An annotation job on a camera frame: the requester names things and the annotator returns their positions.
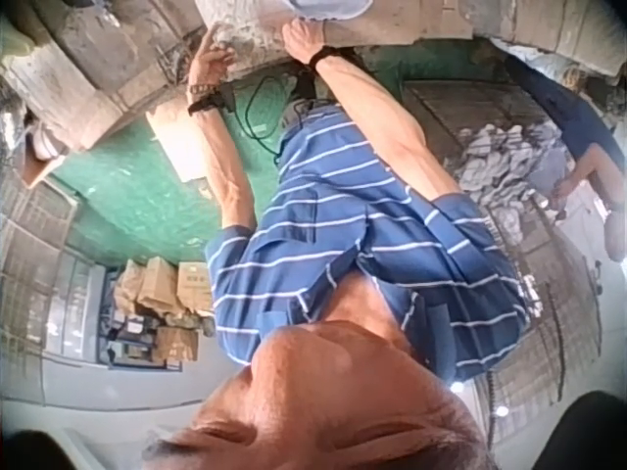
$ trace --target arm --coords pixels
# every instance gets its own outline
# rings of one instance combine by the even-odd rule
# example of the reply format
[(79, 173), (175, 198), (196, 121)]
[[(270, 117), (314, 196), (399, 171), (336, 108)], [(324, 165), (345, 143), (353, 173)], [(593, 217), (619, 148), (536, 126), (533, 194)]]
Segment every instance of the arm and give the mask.
[[(189, 104), (204, 96), (207, 87), (217, 87), (226, 74), (226, 68), (233, 62), (232, 49), (213, 43), (215, 31), (214, 27), (203, 37), (192, 62), (187, 90)], [(207, 180), (220, 206), (222, 228), (242, 225), (255, 230), (253, 190), (222, 115), (219, 110), (212, 109), (195, 113), (193, 119), (209, 144), (210, 151), (205, 155)]]
[(575, 169), (555, 186), (553, 198), (559, 201), (570, 196), (577, 189), (579, 183), (597, 171), (599, 160), (599, 147), (596, 145), (590, 146), (586, 153), (577, 160)]
[(568, 176), (575, 186), (597, 170), (599, 157), (598, 148), (593, 145), (590, 146), (586, 153), (577, 161), (575, 169), (573, 169)]
[[(324, 45), (322, 23), (294, 20), (283, 37), (290, 55), (304, 64)], [(323, 59), (316, 69), (374, 152), (411, 188), (428, 201), (461, 192), (427, 148), (420, 124), (385, 88), (339, 57)]]

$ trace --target wristwatch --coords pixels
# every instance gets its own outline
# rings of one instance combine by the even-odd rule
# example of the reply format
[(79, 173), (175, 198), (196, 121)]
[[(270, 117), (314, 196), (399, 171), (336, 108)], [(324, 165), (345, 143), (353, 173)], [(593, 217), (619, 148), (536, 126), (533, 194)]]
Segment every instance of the wristwatch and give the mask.
[(224, 97), (219, 91), (215, 90), (192, 103), (189, 108), (187, 108), (187, 113), (192, 116), (200, 111), (208, 111), (213, 108), (225, 108), (225, 106), (226, 102), (224, 101)]
[(342, 53), (339, 49), (331, 46), (322, 46), (322, 49), (313, 54), (312, 59), (309, 62), (309, 68), (312, 71), (315, 71), (317, 63), (322, 59), (327, 58), (329, 56), (342, 56)]

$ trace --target brown box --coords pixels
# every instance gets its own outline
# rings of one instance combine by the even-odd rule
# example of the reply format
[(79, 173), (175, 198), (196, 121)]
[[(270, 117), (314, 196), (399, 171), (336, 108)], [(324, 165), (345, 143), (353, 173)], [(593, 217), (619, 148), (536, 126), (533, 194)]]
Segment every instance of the brown box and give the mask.
[(116, 307), (124, 315), (133, 316), (136, 313), (135, 302), (144, 281), (146, 268), (132, 259), (126, 262), (126, 269), (120, 275), (114, 288)]
[(209, 270), (205, 262), (182, 262), (178, 265), (176, 294), (181, 303), (200, 316), (214, 310)]
[(153, 349), (153, 360), (198, 360), (198, 332), (160, 326)]
[(185, 307), (176, 296), (177, 278), (175, 267), (162, 258), (151, 258), (146, 265), (137, 301), (161, 315), (168, 312), (182, 315)]

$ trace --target black cable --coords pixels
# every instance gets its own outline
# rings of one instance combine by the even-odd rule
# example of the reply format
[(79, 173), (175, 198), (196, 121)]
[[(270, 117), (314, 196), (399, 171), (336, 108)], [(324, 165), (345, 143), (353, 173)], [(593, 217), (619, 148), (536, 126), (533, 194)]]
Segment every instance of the black cable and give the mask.
[(268, 81), (271, 81), (271, 80), (274, 80), (276, 83), (278, 83), (278, 85), (281, 87), (281, 89), (283, 91), (285, 91), (285, 88), (283, 87), (283, 83), (281, 83), (281, 81), (276, 76), (274, 76), (274, 75), (266, 75), (257, 84), (257, 87), (255, 88), (255, 91), (253, 91), (251, 99), (248, 101), (248, 104), (246, 105), (246, 110), (244, 111), (244, 123), (246, 125), (244, 125), (244, 123), (242, 123), (242, 120), (241, 120), (240, 116), (237, 114), (237, 107), (235, 107), (235, 109), (233, 111), (233, 114), (235, 115), (235, 120), (237, 121), (237, 124), (242, 129), (242, 132), (244, 132), (244, 135), (246, 135), (246, 137), (248, 137), (249, 139), (252, 139), (255, 142), (257, 142), (264, 150), (266, 150), (268, 153), (273, 155), (274, 156), (274, 162), (276, 163), (278, 157), (280, 157), (280, 154), (278, 154), (278, 153), (274, 152), (272, 149), (270, 149), (269, 146), (265, 144), (263, 139), (267, 139), (268, 137), (270, 137), (274, 133), (274, 131), (276, 130), (276, 128), (279, 125), (279, 121), (277, 120), (276, 125), (269, 132), (267, 132), (265, 135), (262, 135), (262, 136), (257, 135), (255, 133), (255, 131), (253, 130), (253, 125), (250, 122), (250, 112), (251, 112), (251, 109), (253, 107), (253, 103), (257, 99), (257, 96), (259, 95), (260, 91), (262, 90), (264, 84), (267, 83)]

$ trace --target blue striped shirt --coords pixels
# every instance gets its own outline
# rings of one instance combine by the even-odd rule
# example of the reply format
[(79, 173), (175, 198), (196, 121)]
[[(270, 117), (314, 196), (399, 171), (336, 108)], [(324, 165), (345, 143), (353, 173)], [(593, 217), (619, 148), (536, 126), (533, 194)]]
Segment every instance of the blue striped shirt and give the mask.
[(320, 320), (354, 269), (443, 380), (471, 378), (513, 350), (524, 302), (469, 198), (427, 202), (334, 106), (288, 130), (281, 156), (257, 231), (228, 227), (207, 247), (217, 337), (230, 357), (248, 364), (275, 328)]

